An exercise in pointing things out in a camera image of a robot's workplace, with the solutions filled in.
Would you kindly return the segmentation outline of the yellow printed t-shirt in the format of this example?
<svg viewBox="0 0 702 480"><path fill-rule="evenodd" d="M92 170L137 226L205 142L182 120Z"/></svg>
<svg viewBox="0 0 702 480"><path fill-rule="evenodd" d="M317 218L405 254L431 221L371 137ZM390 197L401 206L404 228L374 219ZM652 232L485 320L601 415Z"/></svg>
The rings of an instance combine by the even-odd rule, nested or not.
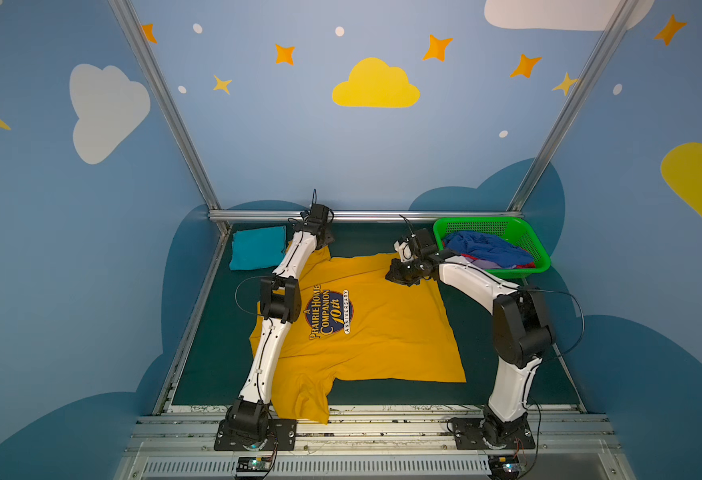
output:
<svg viewBox="0 0 702 480"><path fill-rule="evenodd" d="M457 342L437 283L385 274L393 254L334 258L314 251L299 278L302 312L281 349L271 404L282 418L325 424L337 380L463 383ZM261 333L250 336L253 355Z"/></svg>

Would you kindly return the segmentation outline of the green plastic laundry basket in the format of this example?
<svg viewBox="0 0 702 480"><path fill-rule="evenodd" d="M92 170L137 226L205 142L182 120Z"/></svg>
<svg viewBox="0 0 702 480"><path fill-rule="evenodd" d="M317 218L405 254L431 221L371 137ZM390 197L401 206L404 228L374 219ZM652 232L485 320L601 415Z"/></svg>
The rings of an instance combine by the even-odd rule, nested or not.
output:
<svg viewBox="0 0 702 480"><path fill-rule="evenodd" d="M521 269L486 270L504 280L525 278L533 273L541 273L550 267L550 258L529 224L518 218L510 217L458 217L442 218L433 225L433 233L439 249L446 249L443 239L453 232L476 231L502 238L514 246L529 252L535 266Z"/></svg>

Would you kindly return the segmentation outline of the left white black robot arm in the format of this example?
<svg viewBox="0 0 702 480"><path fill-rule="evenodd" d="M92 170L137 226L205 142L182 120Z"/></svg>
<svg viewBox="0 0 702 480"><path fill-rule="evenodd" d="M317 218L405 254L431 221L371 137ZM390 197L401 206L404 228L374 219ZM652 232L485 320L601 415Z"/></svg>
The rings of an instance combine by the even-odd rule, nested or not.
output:
<svg viewBox="0 0 702 480"><path fill-rule="evenodd" d="M269 432L272 384L284 341L302 312L300 275L311 254L332 242L332 209L313 196L308 209L290 218L293 238L283 260L259 283L261 333L246 381L226 413L221 437L228 446L260 449Z"/></svg>

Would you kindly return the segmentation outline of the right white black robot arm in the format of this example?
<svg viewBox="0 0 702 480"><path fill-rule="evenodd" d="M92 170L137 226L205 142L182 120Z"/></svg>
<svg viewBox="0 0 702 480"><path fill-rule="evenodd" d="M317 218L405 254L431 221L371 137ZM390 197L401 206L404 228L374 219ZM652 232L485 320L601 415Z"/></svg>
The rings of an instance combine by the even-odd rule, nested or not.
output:
<svg viewBox="0 0 702 480"><path fill-rule="evenodd" d="M416 230L394 243L399 257L385 279L413 286L437 280L476 301L492 315L492 344L498 355L493 391L483 409L482 442L490 449L526 446L530 440L528 396L538 368L546 362L556 334L545 301L546 289L519 286L480 268L467 256L441 247L434 233Z"/></svg>

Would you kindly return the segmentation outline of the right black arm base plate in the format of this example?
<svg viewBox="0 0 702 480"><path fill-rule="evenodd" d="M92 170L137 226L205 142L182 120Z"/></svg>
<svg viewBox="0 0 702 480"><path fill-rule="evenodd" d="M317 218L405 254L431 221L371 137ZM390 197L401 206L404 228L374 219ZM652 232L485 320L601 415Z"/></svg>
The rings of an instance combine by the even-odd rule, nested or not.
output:
<svg viewBox="0 0 702 480"><path fill-rule="evenodd" d="M534 435L525 417L512 422L494 418L453 417L447 422L458 450L534 449Z"/></svg>

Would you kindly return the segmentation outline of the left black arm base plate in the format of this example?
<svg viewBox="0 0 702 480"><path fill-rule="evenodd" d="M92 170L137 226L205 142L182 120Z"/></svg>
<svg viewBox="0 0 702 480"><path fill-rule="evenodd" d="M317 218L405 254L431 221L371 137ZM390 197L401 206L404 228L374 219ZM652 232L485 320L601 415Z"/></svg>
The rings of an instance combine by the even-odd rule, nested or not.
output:
<svg viewBox="0 0 702 480"><path fill-rule="evenodd" d="M265 437L258 440L242 433L222 420L218 426L213 449L215 451L293 451L296 442L297 421L288 419L269 419Z"/></svg>

